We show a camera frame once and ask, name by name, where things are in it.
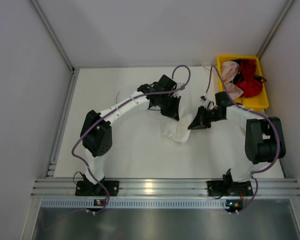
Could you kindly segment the white bra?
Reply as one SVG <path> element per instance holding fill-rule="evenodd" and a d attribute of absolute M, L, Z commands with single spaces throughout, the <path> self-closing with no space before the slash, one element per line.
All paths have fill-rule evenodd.
<path fill-rule="evenodd" d="M 190 136 L 190 130 L 188 129 L 190 123 L 194 119 L 193 115 L 193 104 L 180 103 L 178 108 L 179 121 L 165 118 L 160 123 L 161 134 L 177 143 L 184 144 L 188 141 Z"/>

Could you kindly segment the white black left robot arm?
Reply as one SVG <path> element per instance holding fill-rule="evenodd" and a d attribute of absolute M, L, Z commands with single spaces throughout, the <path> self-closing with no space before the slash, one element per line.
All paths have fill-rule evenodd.
<path fill-rule="evenodd" d="M 129 97 L 106 110 L 89 111 L 80 133 L 88 162 L 85 178 L 93 185 L 104 179 L 104 155 L 113 145 L 112 130 L 116 124 L 153 107 L 159 108 L 162 116 L 179 121 L 180 89 L 181 83 L 164 74 L 159 81 L 139 86 Z"/>

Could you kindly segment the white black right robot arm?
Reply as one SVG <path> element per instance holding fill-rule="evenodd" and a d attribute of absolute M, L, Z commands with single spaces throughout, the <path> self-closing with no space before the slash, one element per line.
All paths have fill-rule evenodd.
<path fill-rule="evenodd" d="M 230 120 L 245 133 L 244 156 L 222 176 L 224 184 L 232 186 L 249 181 L 254 174 L 268 171 L 286 154 L 286 145 L 281 120 L 267 117 L 261 112 L 247 109 L 229 98 L 225 92 L 215 94 L 216 106 L 208 103 L 200 106 L 189 130 L 209 129 L 212 122 Z"/>

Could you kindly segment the red bra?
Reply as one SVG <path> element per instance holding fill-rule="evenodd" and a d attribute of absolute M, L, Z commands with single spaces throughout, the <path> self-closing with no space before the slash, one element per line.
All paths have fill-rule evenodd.
<path fill-rule="evenodd" d="M 263 90 L 263 83 L 267 80 L 256 74 L 257 61 L 255 59 L 239 58 L 234 60 L 239 65 L 237 75 L 232 82 L 243 91 L 242 98 L 253 98 Z"/>

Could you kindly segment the pink bra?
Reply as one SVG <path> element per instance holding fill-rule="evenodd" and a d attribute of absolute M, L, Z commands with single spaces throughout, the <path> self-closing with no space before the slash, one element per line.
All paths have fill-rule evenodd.
<path fill-rule="evenodd" d="M 242 96 L 244 91 L 234 84 L 234 79 L 238 75 L 240 66 L 234 61 L 225 61 L 221 66 L 221 77 L 230 97 L 236 100 Z"/>

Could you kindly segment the yellow plastic bin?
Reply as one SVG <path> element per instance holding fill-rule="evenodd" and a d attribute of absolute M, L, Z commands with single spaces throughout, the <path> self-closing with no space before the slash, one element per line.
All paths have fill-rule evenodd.
<path fill-rule="evenodd" d="M 220 73 L 222 74 L 221 67 L 224 62 L 227 62 L 227 61 L 234 62 L 234 60 L 237 60 L 237 59 L 254 59 L 254 60 L 256 60 L 256 65 L 257 65 L 256 74 L 263 77 L 259 59 L 256 56 L 247 56 L 247 55 L 219 54 L 217 56 L 216 60 L 217 60 L 217 68 L 220 71 Z M 222 83 L 223 83 L 223 80 L 220 80 L 219 81 L 219 89 L 220 89 L 220 91 L 223 92 L 224 87 L 223 87 Z M 239 97 L 239 98 L 235 99 L 234 101 L 238 104 L 243 104 L 248 109 L 253 109 L 255 111 L 262 111 L 264 109 L 267 109 L 269 107 L 269 101 L 268 101 L 268 97 L 267 97 L 267 93 L 266 93 L 265 82 L 263 83 L 263 90 L 259 95 L 255 96 L 255 97 L 250 97 L 250 98 Z"/>

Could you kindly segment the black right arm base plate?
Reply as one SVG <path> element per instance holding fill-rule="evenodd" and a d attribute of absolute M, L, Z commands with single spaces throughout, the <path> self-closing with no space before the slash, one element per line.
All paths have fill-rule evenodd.
<path fill-rule="evenodd" d="M 250 181 L 226 183 L 223 180 L 207 181 L 207 190 L 210 197 L 252 197 L 254 192 Z"/>

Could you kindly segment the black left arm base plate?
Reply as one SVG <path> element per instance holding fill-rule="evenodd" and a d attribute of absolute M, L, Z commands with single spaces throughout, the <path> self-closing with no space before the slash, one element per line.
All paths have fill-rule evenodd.
<path fill-rule="evenodd" d="M 102 180 L 101 183 L 108 190 L 110 197 L 115 197 L 119 192 L 119 181 Z M 79 197 L 103 197 L 106 196 L 106 190 L 99 184 L 92 184 L 88 180 L 80 180 L 76 183 L 75 195 Z"/>

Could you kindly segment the aluminium frame rail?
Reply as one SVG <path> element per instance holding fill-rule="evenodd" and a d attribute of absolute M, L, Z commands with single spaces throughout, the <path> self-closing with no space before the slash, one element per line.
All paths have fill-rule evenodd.
<path fill-rule="evenodd" d="M 111 178 L 115 185 L 108 185 L 109 193 L 116 198 L 209 198 L 207 178 L 162 179 L 162 178 Z M 259 178 L 251 181 L 256 197 L 260 199 L 300 199 L 300 187 L 296 179 Z M 61 198 L 75 197 L 75 185 L 71 178 L 37 179 L 31 197 Z"/>

